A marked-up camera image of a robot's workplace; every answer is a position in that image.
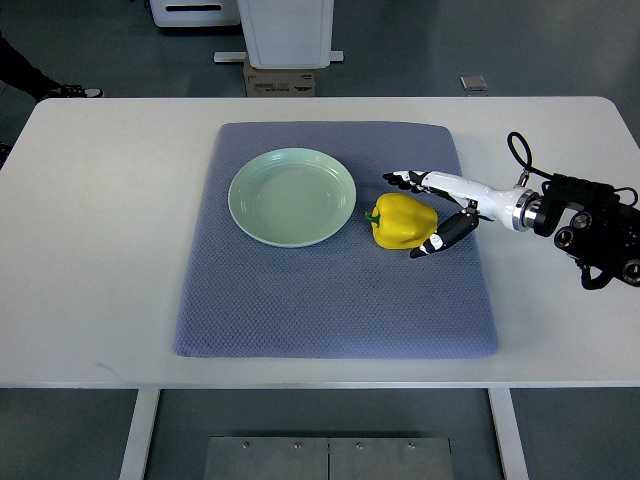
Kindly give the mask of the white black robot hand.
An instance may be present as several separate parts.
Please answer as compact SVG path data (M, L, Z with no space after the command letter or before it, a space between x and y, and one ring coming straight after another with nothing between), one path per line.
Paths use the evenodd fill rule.
M442 252L468 236L481 220L498 221L510 231L534 226L541 195L518 184L496 190L463 177L438 172L395 171L383 178L391 185L413 193L430 193L449 200L461 210L441 223L424 242L411 250L412 258Z

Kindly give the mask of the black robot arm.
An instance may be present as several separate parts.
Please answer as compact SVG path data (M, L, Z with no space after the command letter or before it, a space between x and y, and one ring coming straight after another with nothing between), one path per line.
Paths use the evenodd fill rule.
M526 185L532 173L544 179L541 192L525 191L516 201L514 225L552 237L556 248L569 255L580 269L584 289L602 289L612 279L637 287L637 191L629 187L633 200L624 204L620 188L534 168L531 149L521 133L509 133L507 145L523 167L519 187Z

